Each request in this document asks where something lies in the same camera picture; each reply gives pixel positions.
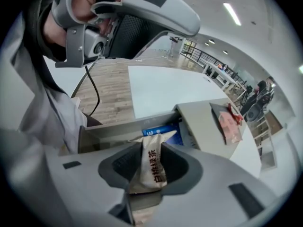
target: black cable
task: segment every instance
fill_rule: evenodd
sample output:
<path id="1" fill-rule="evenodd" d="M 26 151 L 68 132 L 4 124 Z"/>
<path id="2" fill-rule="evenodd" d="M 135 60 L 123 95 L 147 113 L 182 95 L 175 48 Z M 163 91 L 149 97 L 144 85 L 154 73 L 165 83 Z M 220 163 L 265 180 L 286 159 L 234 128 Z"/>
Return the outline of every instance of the black cable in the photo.
<path id="1" fill-rule="evenodd" d="M 90 76 L 89 69 L 87 68 L 87 66 L 85 66 L 85 71 L 86 71 L 86 74 L 88 75 L 88 77 L 89 77 L 89 79 L 90 79 L 92 85 L 94 86 L 94 89 L 95 89 L 95 91 L 96 91 L 97 98 L 98 98 L 98 101 L 97 101 L 97 104 L 96 104 L 94 110 L 90 113 L 90 116 L 91 116 L 91 115 L 95 112 L 96 108 L 98 107 L 98 105 L 99 105 L 99 103 L 100 103 L 100 96 L 99 96 L 98 89 L 97 89 L 97 87 L 96 87 L 96 85 L 95 85 L 95 83 L 94 83 L 94 80 L 93 80 L 93 78 L 91 78 L 91 76 Z"/>

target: fluorescent light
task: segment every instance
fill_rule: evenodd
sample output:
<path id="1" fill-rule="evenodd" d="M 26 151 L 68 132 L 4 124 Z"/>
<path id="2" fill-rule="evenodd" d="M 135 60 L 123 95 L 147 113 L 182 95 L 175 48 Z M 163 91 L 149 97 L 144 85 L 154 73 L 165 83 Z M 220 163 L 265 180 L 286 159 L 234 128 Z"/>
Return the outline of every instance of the fluorescent light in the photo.
<path id="1" fill-rule="evenodd" d="M 223 5 L 226 7 L 227 11 L 228 11 L 228 12 L 230 13 L 230 15 L 232 16 L 232 18 L 233 18 L 233 20 L 235 21 L 236 25 L 241 26 L 240 20 L 238 19 L 238 17 L 237 17 L 237 15 L 236 15 L 235 11 L 232 9 L 232 6 L 231 6 L 229 3 L 224 3 Z"/>

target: wooden floor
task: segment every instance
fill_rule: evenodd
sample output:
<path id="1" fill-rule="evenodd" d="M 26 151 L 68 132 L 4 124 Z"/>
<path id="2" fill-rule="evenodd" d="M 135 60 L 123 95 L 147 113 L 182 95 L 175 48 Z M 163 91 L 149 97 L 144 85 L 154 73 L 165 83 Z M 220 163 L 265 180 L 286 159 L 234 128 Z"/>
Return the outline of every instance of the wooden floor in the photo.
<path id="1" fill-rule="evenodd" d="M 90 70 L 100 95 L 100 104 L 92 117 L 101 123 L 134 119 L 128 76 L 128 66 L 133 65 L 170 67 L 195 72 L 203 71 L 203 68 L 182 55 L 178 58 L 169 57 L 166 52 L 151 49 L 146 50 L 135 60 L 104 59 L 98 61 Z M 79 108 L 87 114 L 91 113 L 97 103 L 97 95 L 89 78 L 84 79 L 76 96 L 81 100 Z"/>

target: white table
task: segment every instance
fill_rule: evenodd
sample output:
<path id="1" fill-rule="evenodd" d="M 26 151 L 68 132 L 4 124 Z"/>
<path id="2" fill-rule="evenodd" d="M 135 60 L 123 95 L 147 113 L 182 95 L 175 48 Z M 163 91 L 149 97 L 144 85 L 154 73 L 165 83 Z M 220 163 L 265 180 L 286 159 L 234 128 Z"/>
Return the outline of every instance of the white table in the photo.
<path id="1" fill-rule="evenodd" d="M 207 69 L 208 69 L 209 67 L 212 67 L 212 68 L 213 68 L 213 72 L 210 74 L 210 76 L 209 76 L 210 78 L 213 76 L 213 74 L 214 74 L 215 72 L 217 72 L 220 76 L 222 76 L 222 77 L 226 80 L 226 83 L 225 83 L 225 84 L 223 85 L 223 87 L 221 88 L 222 90 L 226 89 L 230 83 L 233 84 L 233 85 L 235 85 L 235 84 L 237 83 L 237 82 L 236 82 L 234 79 L 232 79 L 232 78 L 230 77 L 230 75 L 228 75 L 224 70 L 219 69 L 217 65 L 215 65 L 215 64 L 213 64 L 213 63 L 210 63 L 210 62 L 208 62 L 208 61 L 205 61 L 205 63 L 206 63 L 206 66 L 205 66 L 205 68 L 204 68 L 204 70 L 203 70 L 203 72 L 202 72 L 203 74 L 206 74 Z"/>
<path id="2" fill-rule="evenodd" d="M 136 119 L 171 111 L 176 104 L 227 98 L 205 74 L 151 66 L 128 67 Z M 231 161 L 259 178 L 261 161 L 246 126 Z"/>
<path id="3" fill-rule="evenodd" d="M 176 104 L 227 98 L 208 76 L 154 66 L 128 67 L 135 118 L 171 111 Z"/>

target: black railing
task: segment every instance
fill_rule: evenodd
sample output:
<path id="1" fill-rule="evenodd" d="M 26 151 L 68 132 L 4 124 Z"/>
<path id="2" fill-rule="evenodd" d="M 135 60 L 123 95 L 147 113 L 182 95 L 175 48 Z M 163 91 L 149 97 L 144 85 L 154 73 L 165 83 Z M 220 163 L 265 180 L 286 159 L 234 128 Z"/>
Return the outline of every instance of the black railing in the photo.
<path id="1" fill-rule="evenodd" d="M 223 67 L 226 66 L 222 61 L 216 59 L 215 57 L 205 53 L 204 51 L 201 51 L 193 46 L 185 44 L 182 49 L 182 53 L 186 56 L 189 56 L 191 59 L 193 59 L 196 62 L 199 62 L 201 65 L 203 65 L 203 68 L 206 66 L 205 61 L 209 61 L 215 65 L 222 65 Z M 233 78 L 235 81 L 239 82 L 240 84 L 244 85 L 246 81 L 243 81 L 242 78 L 238 75 L 237 72 L 233 71 L 229 66 L 227 65 L 227 68 L 225 72 L 230 75 L 231 78 Z"/>

